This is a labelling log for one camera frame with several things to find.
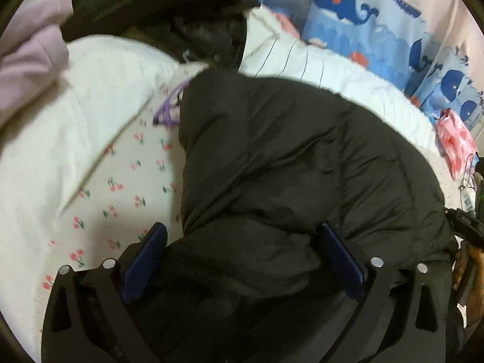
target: bed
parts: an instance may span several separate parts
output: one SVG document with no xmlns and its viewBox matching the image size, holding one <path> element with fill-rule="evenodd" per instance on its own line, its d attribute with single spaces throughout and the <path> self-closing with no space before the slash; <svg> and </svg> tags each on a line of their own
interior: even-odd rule
<svg viewBox="0 0 484 363">
<path fill-rule="evenodd" d="M 25 0 L 24 4 L 34 1 L 38 0 Z M 102 59 L 101 54 L 86 55 L 87 51 L 105 51 L 107 56 L 109 50 L 119 54 L 121 49 L 132 52 L 139 57 L 139 65 L 150 64 L 150 68 L 139 74 L 145 79 L 144 87 L 133 95 L 136 102 L 131 107 L 127 107 L 129 99 L 124 101 L 123 113 L 115 112 L 114 106 L 117 105 L 113 100 L 106 101 L 105 89 L 88 94 L 93 100 L 103 99 L 107 106 L 97 116 L 91 112 L 89 124 L 79 124 L 77 133 L 87 127 L 96 132 L 110 116 L 116 118 L 108 124 L 110 129 L 90 136 L 88 146 L 83 143 L 84 146 L 77 148 L 88 149 L 85 154 L 69 148 L 67 141 L 63 144 L 64 154 L 58 158 L 45 155 L 47 150 L 54 154 L 52 148 L 47 147 L 52 145 L 48 140 L 45 141 L 47 144 L 40 144 L 33 151 L 39 127 L 45 129 L 45 121 L 52 121 L 52 116 L 44 116 L 44 125 L 31 131 L 31 137 L 21 135 L 26 132 L 22 127 L 29 124 L 31 117 L 37 113 L 41 115 L 35 105 L 17 116 L 14 127 L 8 127 L 7 136 L 2 138 L 4 146 L 7 142 L 13 146 L 12 141 L 15 145 L 10 153 L 4 150 L 0 158 L 0 175 L 4 167 L 3 186 L 8 185 L 16 168 L 23 168 L 22 172 L 28 178 L 20 189 L 18 185 L 9 185 L 11 200 L 5 209 L 14 211 L 5 211 L 2 215 L 2 219 L 9 222 L 2 227 L 5 244 L 1 263 L 4 268 L 14 266 L 17 275 L 4 275 L 0 287 L 0 311 L 22 347 L 35 361 L 40 361 L 44 310 L 60 266 L 68 263 L 74 269 L 86 269 L 98 266 L 107 257 L 117 258 L 127 245 L 142 240 L 156 221 L 168 227 L 169 241 L 181 237 L 179 212 L 184 153 L 178 143 L 177 129 L 153 126 L 152 118 L 163 95 L 204 69 L 200 64 L 179 65 L 146 45 L 114 37 L 92 37 L 74 42 L 69 48 L 71 59 L 80 64 L 79 69 L 93 64 L 92 58 Z M 120 71 L 128 65 L 132 65 L 128 57 L 117 62 Z M 69 72 L 65 77 L 67 82 L 74 83 L 75 87 L 85 86 L 86 78 L 77 81 L 69 77 Z M 371 110 L 425 156 L 439 179 L 446 206 L 461 207 L 460 182 L 450 177 L 437 146 L 435 129 L 428 118 L 396 86 L 361 64 L 331 50 L 294 39 L 262 7 L 248 14 L 248 39 L 240 72 L 254 77 L 284 77 L 327 88 Z M 51 91 L 54 93 L 47 94 L 47 97 L 57 99 L 62 88 Z M 41 108 L 47 110 L 49 101 L 44 99 L 44 102 L 40 103 Z M 62 129 L 53 129 L 50 134 L 58 135 Z M 6 157 L 21 146 L 24 149 L 21 153 L 23 165 L 5 162 Z M 66 159 L 69 161 L 67 165 L 61 162 Z M 68 184 L 62 184 L 57 191 L 47 184 L 37 185 L 36 179 L 42 175 L 37 175 L 35 167 L 30 166 L 36 162 L 49 163 Z M 47 195 L 52 202 L 46 208 L 51 210 L 42 212 L 29 204 L 27 196 L 32 192 L 37 198 Z M 3 198 L 9 201 L 8 195 Z"/>
</svg>

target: mauve fabric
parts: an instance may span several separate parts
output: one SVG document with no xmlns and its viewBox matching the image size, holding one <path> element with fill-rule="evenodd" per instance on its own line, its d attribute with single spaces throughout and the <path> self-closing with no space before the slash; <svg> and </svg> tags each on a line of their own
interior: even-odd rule
<svg viewBox="0 0 484 363">
<path fill-rule="evenodd" d="M 0 128 L 47 89 L 67 65 L 60 25 L 71 0 L 49 0 L 18 11 L 0 38 Z"/>
</svg>

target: metal bolt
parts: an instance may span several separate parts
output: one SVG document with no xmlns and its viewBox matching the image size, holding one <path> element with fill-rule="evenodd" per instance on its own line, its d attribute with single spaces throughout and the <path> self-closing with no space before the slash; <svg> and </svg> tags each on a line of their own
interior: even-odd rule
<svg viewBox="0 0 484 363">
<path fill-rule="evenodd" d="M 59 274 L 60 275 L 66 275 L 69 271 L 71 270 L 71 267 L 69 265 L 64 265 L 64 266 L 61 266 L 61 268 L 59 269 Z"/>
<path fill-rule="evenodd" d="M 385 262 L 381 258 L 373 257 L 371 258 L 371 264 L 376 268 L 382 268 Z"/>
<path fill-rule="evenodd" d="M 427 273 L 427 272 L 428 272 L 428 267 L 427 267 L 427 265 L 426 265 L 426 264 L 424 264 L 424 263 L 419 263 L 419 264 L 417 265 L 417 269 L 419 270 L 419 272 L 420 272 L 420 273 L 423 273 L 423 274 L 425 274 L 425 273 Z"/>
<path fill-rule="evenodd" d="M 115 259 L 106 259 L 103 262 L 103 268 L 105 269 L 112 269 L 116 266 L 116 260 Z"/>
</svg>

